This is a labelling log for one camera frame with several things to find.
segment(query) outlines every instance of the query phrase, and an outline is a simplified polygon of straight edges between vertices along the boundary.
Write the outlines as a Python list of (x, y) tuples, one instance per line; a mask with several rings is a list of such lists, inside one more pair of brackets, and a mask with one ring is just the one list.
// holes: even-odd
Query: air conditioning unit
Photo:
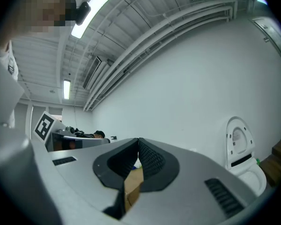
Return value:
[(95, 57), (93, 62), (91, 60), (87, 64), (86, 68), (89, 67), (88, 72), (86, 74), (85, 80), (83, 82), (83, 88), (85, 90), (90, 89), (91, 86), (93, 85), (94, 81), (92, 82), (93, 75), (96, 73), (100, 65), (104, 62), (104, 64), (107, 63), (107, 59), (104, 57)]

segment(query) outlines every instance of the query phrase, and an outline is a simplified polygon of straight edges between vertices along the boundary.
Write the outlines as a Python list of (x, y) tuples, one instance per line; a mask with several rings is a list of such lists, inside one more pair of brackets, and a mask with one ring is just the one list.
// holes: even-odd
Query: toilet seat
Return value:
[(247, 184), (257, 196), (261, 195), (266, 188), (266, 176), (254, 158), (255, 143), (252, 134), (247, 124), (239, 117), (232, 117), (228, 121), (226, 150), (226, 169)]

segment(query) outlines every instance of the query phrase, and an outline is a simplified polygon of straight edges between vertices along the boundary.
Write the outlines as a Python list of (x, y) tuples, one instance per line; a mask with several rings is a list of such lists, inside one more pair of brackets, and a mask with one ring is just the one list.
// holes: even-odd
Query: cardboard box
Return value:
[(130, 172), (125, 180), (125, 209), (133, 206), (139, 197), (140, 184), (144, 181), (143, 169), (138, 168)]

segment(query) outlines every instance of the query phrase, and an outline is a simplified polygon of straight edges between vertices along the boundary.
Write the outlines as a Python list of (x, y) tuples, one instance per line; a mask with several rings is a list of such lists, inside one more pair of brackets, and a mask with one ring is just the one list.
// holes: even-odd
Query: light fixture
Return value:
[(95, 14), (101, 9), (101, 7), (107, 2), (108, 0), (90, 0), (88, 2), (91, 11), (89, 14), (86, 16), (84, 22), (78, 26), (75, 25), (73, 30), (71, 31), (71, 35), (76, 37), (76, 38), (81, 38), (82, 35), (84, 34), (85, 30), (87, 29), (89, 23), (92, 21), (94, 18)]
[(258, 2), (262, 2), (262, 3), (264, 3), (264, 4), (266, 4), (267, 5), (267, 1), (266, 0), (257, 0)]
[(69, 99), (69, 90), (70, 90), (70, 80), (63, 81), (63, 95), (64, 99)]

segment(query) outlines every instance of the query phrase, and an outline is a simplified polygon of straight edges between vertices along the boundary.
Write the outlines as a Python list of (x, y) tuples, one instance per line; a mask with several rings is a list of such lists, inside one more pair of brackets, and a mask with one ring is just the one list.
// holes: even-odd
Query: black cap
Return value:
[(105, 138), (105, 134), (102, 131), (96, 131), (95, 134), (101, 135), (103, 138)]

